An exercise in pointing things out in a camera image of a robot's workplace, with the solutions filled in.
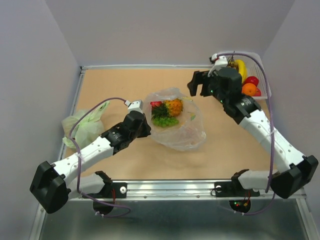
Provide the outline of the red apple lower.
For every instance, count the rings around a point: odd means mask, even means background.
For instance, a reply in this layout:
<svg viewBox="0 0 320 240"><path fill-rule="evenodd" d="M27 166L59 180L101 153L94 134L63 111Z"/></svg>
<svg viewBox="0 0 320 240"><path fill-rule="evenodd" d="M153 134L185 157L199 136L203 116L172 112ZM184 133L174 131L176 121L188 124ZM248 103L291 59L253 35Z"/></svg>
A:
<svg viewBox="0 0 320 240"><path fill-rule="evenodd" d="M255 89L255 94L253 95L254 97L260 97L262 95L261 90L257 87Z"/></svg>

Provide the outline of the yellow banana bunch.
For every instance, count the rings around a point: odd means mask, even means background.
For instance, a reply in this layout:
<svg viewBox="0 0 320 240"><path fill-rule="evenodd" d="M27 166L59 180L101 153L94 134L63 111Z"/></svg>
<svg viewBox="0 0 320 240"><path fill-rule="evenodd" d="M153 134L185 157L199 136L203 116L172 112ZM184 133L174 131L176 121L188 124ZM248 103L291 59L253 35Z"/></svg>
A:
<svg viewBox="0 0 320 240"><path fill-rule="evenodd" d="M241 59L236 59L234 61L234 65L237 68L238 73L241 75L241 82L244 83L247 79L247 68L245 62Z"/></svg>

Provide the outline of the green plastic bag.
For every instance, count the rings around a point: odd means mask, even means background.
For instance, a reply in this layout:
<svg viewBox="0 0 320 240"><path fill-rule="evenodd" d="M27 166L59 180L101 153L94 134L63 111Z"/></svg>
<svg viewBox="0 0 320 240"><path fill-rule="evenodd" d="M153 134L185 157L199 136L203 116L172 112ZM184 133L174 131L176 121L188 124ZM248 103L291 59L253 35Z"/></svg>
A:
<svg viewBox="0 0 320 240"><path fill-rule="evenodd" d="M105 131L101 117L108 108L109 104L110 102L107 101L90 112L72 131L71 137L75 140L80 149L91 144L101 133ZM64 131L64 137L62 138L62 141L70 149L76 149L74 143L68 138L70 130L87 112L87 109L81 109L74 115L68 116L61 121Z"/></svg>

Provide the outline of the red apple in bag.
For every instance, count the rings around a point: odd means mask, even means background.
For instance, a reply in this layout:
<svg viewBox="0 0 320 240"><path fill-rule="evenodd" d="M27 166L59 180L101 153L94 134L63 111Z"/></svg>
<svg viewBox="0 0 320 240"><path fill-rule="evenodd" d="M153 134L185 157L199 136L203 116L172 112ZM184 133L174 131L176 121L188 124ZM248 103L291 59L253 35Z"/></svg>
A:
<svg viewBox="0 0 320 240"><path fill-rule="evenodd" d="M162 105L162 101L151 101L150 105L152 108L158 108Z"/></svg>

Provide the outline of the red apple upper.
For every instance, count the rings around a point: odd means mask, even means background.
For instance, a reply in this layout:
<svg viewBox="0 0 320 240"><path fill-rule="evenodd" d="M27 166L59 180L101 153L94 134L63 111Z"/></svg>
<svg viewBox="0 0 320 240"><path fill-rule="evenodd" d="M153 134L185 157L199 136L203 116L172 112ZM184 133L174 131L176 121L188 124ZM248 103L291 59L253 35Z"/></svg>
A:
<svg viewBox="0 0 320 240"><path fill-rule="evenodd" d="M258 84L259 84L259 79L257 78L257 77L255 77L255 76L249 76L249 77L247 77L246 79L245 79L245 81L243 82L243 84L245 85L245 84L253 84L253 85L255 85L256 87L258 86Z"/></svg>

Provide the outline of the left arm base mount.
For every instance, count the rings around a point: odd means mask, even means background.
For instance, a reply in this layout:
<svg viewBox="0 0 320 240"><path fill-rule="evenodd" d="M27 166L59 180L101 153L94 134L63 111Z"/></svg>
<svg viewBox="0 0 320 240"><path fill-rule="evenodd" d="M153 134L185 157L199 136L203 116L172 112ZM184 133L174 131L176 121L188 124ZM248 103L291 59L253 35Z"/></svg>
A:
<svg viewBox="0 0 320 240"><path fill-rule="evenodd" d="M125 199L127 197L127 187L126 182L112 182L105 183L100 191L85 193L96 199Z"/></svg>

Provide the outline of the green grapes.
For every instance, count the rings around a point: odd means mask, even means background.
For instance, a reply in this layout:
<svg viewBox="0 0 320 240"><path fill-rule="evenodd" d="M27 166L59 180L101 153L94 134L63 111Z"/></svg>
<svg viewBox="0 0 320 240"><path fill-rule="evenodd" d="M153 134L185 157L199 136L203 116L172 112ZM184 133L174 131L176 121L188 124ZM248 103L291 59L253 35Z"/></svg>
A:
<svg viewBox="0 0 320 240"><path fill-rule="evenodd" d="M173 127L179 124L179 120L175 117L155 117L152 123L161 128Z"/></svg>

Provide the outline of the small pineapple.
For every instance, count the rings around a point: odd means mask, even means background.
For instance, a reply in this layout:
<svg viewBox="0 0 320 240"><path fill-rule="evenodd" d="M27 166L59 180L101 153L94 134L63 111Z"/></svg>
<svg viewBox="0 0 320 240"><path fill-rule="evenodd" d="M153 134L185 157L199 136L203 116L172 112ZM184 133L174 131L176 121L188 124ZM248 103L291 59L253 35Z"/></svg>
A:
<svg viewBox="0 0 320 240"><path fill-rule="evenodd" d="M160 107L151 107L151 117L154 118L166 118L177 117L183 111L183 101L179 98L174 100L163 100Z"/></svg>

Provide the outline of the orange fruit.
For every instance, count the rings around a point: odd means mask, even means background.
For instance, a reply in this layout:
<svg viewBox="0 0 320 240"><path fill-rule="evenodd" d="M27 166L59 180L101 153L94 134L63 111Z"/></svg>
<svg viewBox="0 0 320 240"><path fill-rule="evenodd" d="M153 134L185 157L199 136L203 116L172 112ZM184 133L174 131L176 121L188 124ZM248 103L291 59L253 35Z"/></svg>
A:
<svg viewBox="0 0 320 240"><path fill-rule="evenodd" d="M244 95L253 97L257 92L257 86L253 83L246 83L242 86L241 92Z"/></svg>

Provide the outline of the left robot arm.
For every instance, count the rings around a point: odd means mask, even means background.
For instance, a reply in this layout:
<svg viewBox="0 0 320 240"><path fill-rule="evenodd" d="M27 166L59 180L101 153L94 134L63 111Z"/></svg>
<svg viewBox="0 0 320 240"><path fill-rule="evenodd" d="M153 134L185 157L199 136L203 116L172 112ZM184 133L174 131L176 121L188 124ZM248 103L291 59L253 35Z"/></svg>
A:
<svg viewBox="0 0 320 240"><path fill-rule="evenodd" d="M36 169L30 185L30 192L48 214L60 210L72 193L81 194L80 175L103 159L109 158L126 149L136 138L145 138L151 134L144 113L130 111L124 120L102 133L80 152L54 163L42 162Z"/></svg>

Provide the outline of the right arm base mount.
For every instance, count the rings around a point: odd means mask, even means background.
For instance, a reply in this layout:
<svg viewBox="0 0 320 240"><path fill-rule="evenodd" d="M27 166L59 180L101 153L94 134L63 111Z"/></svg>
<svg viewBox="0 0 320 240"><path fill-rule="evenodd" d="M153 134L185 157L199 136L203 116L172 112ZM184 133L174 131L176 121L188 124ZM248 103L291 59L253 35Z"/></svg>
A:
<svg viewBox="0 0 320 240"><path fill-rule="evenodd" d="M217 198L236 197L237 192L231 181L216 181L210 195Z"/></svg>

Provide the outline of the aluminium front rail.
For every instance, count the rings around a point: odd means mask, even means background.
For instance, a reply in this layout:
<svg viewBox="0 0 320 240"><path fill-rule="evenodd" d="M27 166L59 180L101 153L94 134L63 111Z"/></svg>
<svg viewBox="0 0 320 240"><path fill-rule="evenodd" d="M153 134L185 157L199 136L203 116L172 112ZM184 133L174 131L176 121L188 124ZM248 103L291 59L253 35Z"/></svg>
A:
<svg viewBox="0 0 320 240"><path fill-rule="evenodd" d="M236 188L237 196L234 197L215 197L211 196L210 192L214 187L214 183L218 181L230 180L102 180L97 175L84 177L80 181L80 190L84 193L99 192L103 186L112 182L126 182L127 193L126 198L117 198L117 200L124 199L126 201L143 201L143 200L193 200L201 198L210 200L218 199L240 199L245 197L257 198L271 198L274 191L269 190L265 192L263 189L243 190Z"/></svg>

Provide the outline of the white plastic basket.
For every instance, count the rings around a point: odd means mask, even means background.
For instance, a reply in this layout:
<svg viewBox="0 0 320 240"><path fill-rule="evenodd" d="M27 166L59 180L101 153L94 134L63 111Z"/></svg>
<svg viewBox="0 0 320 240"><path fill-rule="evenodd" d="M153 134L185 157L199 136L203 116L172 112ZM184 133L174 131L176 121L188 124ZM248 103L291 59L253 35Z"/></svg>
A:
<svg viewBox="0 0 320 240"><path fill-rule="evenodd" d="M247 51L220 51L217 55L226 56L227 58L233 56L234 60L242 60L245 63L247 76L255 76L258 78L258 88L261 91L261 96L255 96L257 100L267 100L272 95L269 83L265 81L263 74L264 66L261 57L254 52Z"/></svg>

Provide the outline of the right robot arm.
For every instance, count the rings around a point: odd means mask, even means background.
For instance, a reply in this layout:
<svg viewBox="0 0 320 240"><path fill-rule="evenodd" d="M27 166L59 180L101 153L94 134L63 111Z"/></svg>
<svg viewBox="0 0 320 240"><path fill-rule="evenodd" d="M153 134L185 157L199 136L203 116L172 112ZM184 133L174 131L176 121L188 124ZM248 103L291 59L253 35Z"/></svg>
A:
<svg viewBox="0 0 320 240"><path fill-rule="evenodd" d="M212 76L208 71L195 71L187 84L191 96L197 94L198 85L202 86L200 95L217 99L224 112L270 153L276 167L274 173L249 169L235 173L230 182L233 194L270 187L276 195L287 199L311 181L319 165L317 158L297 150L271 126L271 118L260 104L242 92L242 77L236 69L222 67Z"/></svg>

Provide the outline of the clear plastic fruit bag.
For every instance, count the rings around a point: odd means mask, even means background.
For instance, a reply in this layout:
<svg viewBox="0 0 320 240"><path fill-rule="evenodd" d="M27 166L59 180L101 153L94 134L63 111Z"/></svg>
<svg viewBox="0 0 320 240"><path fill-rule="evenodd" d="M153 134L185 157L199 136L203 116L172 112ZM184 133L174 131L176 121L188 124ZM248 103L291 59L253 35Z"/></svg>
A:
<svg viewBox="0 0 320 240"><path fill-rule="evenodd" d="M180 99L183 102L183 111L175 117L179 124L164 128L155 126L150 102L174 99ZM195 150L207 138L200 109L190 97L182 94L179 88L170 87L148 94L144 101L143 112L151 127L151 138L168 148L178 151Z"/></svg>

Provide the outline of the longan bunch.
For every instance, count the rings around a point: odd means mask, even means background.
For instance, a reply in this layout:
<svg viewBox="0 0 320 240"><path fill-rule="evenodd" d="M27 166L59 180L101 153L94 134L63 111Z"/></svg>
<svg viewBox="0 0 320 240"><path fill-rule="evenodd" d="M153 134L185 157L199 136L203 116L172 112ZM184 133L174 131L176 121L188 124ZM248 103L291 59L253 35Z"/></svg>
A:
<svg viewBox="0 0 320 240"><path fill-rule="evenodd" d="M227 67L238 70L238 63L236 62L236 59L234 58L233 54L228 56L227 61Z"/></svg>

